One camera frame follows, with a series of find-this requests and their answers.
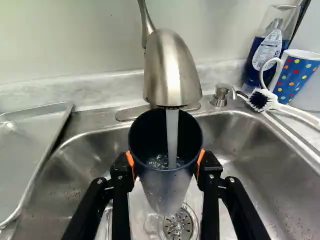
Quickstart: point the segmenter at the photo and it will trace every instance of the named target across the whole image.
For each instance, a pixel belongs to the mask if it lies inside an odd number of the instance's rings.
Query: brush bristles
[[[269,110],[275,99],[274,94],[267,89],[255,88],[247,100],[247,104],[256,112]]]

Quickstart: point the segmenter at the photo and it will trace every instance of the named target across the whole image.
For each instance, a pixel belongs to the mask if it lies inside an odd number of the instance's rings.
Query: water stream
[[[179,109],[167,109],[166,113],[166,137],[168,143],[168,168],[177,168],[178,148],[178,122]]]

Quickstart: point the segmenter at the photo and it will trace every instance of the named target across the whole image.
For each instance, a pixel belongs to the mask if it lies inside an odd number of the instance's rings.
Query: dish soap bottle
[[[299,12],[298,5],[271,5],[268,8],[244,66],[244,92],[250,93],[253,88],[259,88],[260,66],[268,59],[281,58],[284,50],[288,49]],[[265,66],[263,79],[266,86],[272,80],[276,67],[275,62]]]

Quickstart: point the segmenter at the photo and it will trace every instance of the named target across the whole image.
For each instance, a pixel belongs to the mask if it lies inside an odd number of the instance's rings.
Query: drain strainer
[[[196,240],[198,233],[197,216],[186,203],[176,214],[160,220],[159,234],[162,240]]]

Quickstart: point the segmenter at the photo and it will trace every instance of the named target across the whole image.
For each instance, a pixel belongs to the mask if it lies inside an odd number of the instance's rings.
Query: wall
[[[185,40],[197,63],[245,58],[270,4],[296,0],[147,0],[157,27]],[[142,69],[136,0],[2,0],[0,84]]]
[[[312,0],[296,32],[290,49],[300,49],[320,54],[319,31],[320,1]],[[292,105],[307,110],[320,111],[320,70],[318,69],[292,100]]]

